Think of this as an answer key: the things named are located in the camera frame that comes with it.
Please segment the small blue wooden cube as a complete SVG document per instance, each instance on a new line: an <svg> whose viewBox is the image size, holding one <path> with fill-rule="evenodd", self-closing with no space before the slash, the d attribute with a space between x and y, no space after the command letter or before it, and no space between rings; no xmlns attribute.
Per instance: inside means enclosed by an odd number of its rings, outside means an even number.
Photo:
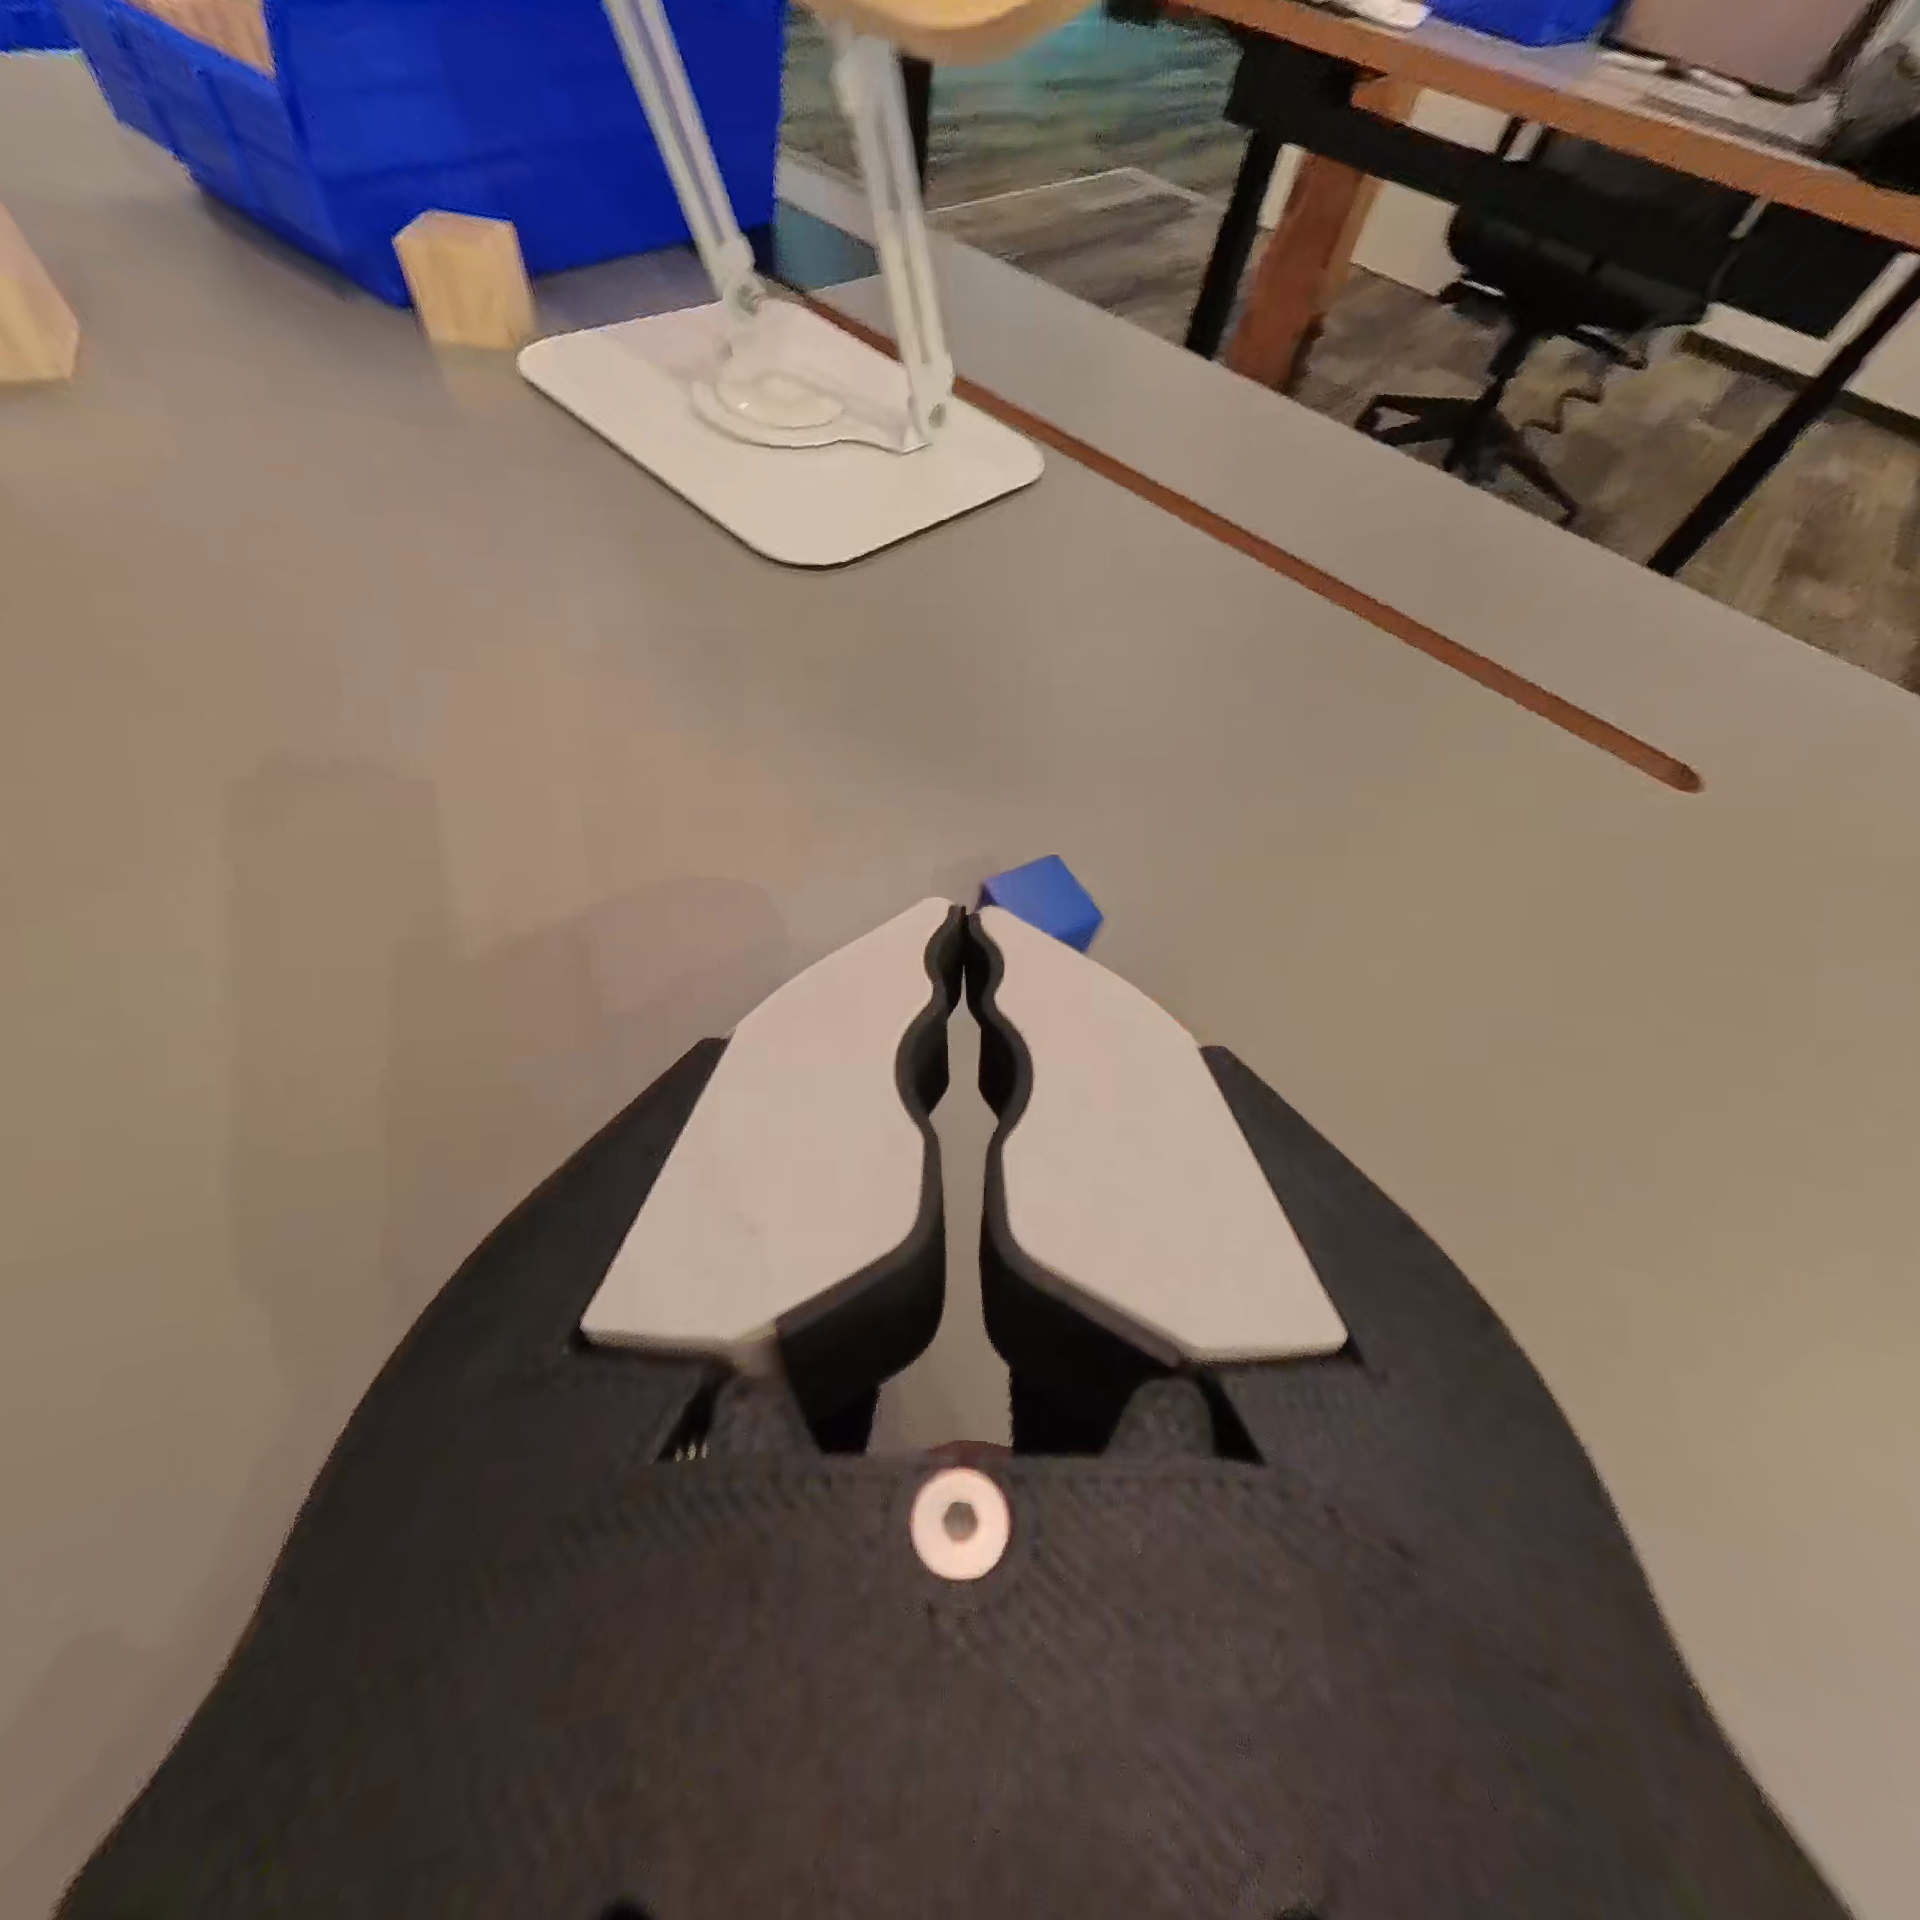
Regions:
<svg viewBox="0 0 1920 1920"><path fill-rule="evenodd" d="M975 890L975 911L987 907L1046 933L1077 954L1088 954L1104 927L1092 893L1058 856L1039 856L986 879Z"/></svg>

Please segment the brown wooden leg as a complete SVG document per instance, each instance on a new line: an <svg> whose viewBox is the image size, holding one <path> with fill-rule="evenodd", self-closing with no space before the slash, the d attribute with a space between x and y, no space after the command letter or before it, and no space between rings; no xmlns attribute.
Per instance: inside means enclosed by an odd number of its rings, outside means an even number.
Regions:
<svg viewBox="0 0 1920 1920"><path fill-rule="evenodd" d="M1228 348L1231 373L1272 394L1301 384L1380 191L1348 165L1302 159Z"/></svg>

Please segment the black chair base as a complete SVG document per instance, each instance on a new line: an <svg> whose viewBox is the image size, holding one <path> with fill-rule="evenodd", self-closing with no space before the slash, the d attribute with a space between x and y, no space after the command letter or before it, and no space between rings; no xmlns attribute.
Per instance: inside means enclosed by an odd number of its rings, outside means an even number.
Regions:
<svg viewBox="0 0 1920 1920"><path fill-rule="evenodd" d="M1458 204L1445 303L1501 314L1483 384L1469 397L1379 394L1357 432L1389 448L1439 445L1443 469L1474 487L1501 473L1574 527L1579 503L1526 443L1503 400L1536 351L1583 345L1605 364L1645 364L1651 338L1688 329L1714 305L1760 200L1567 132L1541 132L1524 159L1494 159L1526 186Z"/></svg>

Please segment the black flat device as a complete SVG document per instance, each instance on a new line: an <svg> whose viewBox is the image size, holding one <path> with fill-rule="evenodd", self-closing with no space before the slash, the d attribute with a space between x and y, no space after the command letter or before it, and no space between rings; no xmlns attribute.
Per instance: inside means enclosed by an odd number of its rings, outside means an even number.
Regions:
<svg viewBox="0 0 1920 1920"><path fill-rule="evenodd" d="M869 240L787 202L774 204L768 226L751 237L762 275L796 295L880 279Z"/></svg>

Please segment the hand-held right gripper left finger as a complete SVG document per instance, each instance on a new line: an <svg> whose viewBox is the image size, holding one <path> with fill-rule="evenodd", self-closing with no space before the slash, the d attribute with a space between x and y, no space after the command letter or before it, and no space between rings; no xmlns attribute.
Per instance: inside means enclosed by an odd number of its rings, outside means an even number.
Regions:
<svg viewBox="0 0 1920 1920"><path fill-rule="evenodd" d="M938 1335L963 911L926 898L736 1025L589 1298L599 1352L780 1377L828 1451Z"/></svg>

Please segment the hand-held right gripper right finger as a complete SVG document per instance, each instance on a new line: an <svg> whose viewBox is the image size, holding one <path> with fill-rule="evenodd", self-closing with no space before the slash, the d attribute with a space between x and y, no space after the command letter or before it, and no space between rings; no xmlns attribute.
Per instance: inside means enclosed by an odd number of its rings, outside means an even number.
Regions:
<svg viewBox="0 0 1920 1920"><path fill-rule="evenodd" d="M994 1113L981 1308L1016 1451L1095 1453L1146 1386L1348 1347L1189 1027L998 905L970 917L965 981Z"/></svg>

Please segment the medium plain wooden cube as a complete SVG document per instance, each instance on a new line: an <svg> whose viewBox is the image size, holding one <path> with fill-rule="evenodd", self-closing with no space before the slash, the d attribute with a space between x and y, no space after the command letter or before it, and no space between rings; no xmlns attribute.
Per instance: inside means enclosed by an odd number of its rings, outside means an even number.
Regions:
<svg viewBox="0 0 1920 1920"><path fill-rule="evenodd" d="M434 348L515 353L538 336L534 289L515 224L430 208L395 231L392 251Z"/></svg>

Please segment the light wooden board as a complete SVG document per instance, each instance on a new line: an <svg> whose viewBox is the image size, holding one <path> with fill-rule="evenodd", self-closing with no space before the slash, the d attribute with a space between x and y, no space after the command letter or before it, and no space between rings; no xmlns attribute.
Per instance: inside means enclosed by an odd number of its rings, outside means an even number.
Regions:
<svg viewBox="0 0 1920 1920"><path fill-rule="evenodd" d="M800 2L828 31L877 39L928 65L994 65L1095 2Z"/></svg>

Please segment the small blue desk bin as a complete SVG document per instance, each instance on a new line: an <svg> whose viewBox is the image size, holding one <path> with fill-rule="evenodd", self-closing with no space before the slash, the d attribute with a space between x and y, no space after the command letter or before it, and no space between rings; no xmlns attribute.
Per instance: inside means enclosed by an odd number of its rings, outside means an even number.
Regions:
<svg viewBox="0 0 1920 1920"><path fill-rule="evenodd" d="M1463 32L1526 48L1579 47L1595 41L1619 13L1608 0L1430 0L1428 13Z"/></svg>

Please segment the blue plastic bin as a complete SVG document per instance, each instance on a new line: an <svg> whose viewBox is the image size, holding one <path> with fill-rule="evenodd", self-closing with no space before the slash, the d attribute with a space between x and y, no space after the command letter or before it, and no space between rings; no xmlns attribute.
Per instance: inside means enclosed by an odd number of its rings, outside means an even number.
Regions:
<svg viewBox="0 0 1920 1920"><path fill-rule="evenodd" d="M59 13L126 128L389 305L430 208L515 224L533 277L688 240L604 4L270 2L271 76L136 4Z"/></svg>

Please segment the grey laptop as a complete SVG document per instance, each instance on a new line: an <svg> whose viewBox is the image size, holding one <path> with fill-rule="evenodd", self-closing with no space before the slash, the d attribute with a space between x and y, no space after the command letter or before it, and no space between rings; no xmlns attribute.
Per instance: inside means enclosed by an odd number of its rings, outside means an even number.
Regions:
<svg viewBox="0 0 1920 1920"><path fill-rule="evenodd" d="M1626 2L1605 43L1796 105L1842 85L1909 12L1906 2Z"/></svg>

